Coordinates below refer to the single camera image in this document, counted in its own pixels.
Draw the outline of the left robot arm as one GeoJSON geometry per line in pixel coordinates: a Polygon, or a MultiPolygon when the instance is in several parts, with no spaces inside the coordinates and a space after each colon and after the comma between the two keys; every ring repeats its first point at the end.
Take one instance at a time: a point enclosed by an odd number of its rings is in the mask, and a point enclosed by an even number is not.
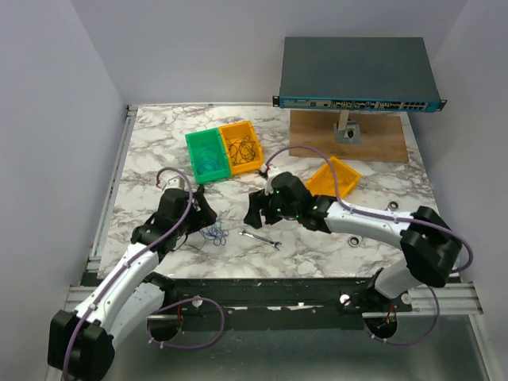
{"type": "Polygon", "coordinates": [[[217,215],[204,186],[190,193],[164,190],[157,210],[137,226],[114,269],[73,311],[59,310],[50,322],[48,365],[80,380],[101,380],[114,361],[117,346],[150,312],[170,312],[176,295],[146,277],[180,237],[215,223],[217,215]]]}

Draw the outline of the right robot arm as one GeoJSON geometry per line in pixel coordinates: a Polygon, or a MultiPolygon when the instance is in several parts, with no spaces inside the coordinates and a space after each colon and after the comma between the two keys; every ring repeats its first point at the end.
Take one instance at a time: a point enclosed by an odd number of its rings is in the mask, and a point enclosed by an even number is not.
{"type": "Polygon", "coordinates": [[[365,291],[367,305],[385,310],[402,292],[419,285],[442,288],[463,247],[458,236],[431,208],[413,213],[365,209],[335,197],[313,195],[295,175],[267,175],[266,186],[248,196],[244,223],[259,229],[282,220],[310,231],[370,238],[402,251],[403,258],[376,272],[365,291]]]}

